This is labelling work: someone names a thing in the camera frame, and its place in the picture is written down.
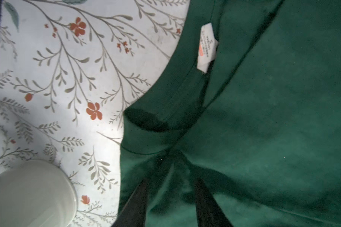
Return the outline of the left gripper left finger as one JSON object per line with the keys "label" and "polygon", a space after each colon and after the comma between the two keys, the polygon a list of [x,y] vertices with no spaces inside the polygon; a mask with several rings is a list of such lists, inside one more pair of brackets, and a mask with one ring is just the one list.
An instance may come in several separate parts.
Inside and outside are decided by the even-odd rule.
{"label": "left gripper left finger", "polygon": [[144,227],[148,202],[148,182],[143,179],[131,194],[112,227]]}

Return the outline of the dark green t shirt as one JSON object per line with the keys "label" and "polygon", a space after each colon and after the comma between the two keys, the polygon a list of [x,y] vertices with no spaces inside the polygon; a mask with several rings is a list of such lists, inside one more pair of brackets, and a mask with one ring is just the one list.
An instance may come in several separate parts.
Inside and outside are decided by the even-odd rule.
{"label": "dark green t shirt", "polygon": [[235,227],[341,227],[341,1],[191,1],[120,169],[148,227],[197,226],[198,178]]}

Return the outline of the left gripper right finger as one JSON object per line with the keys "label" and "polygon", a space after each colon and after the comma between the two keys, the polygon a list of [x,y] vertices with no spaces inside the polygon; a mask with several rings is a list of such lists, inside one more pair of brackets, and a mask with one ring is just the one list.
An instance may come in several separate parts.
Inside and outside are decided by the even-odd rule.
{"label": "left gripper right finger", "polygon": [[233,227],[204,181],[195,181],[196,213],[199,227]]}

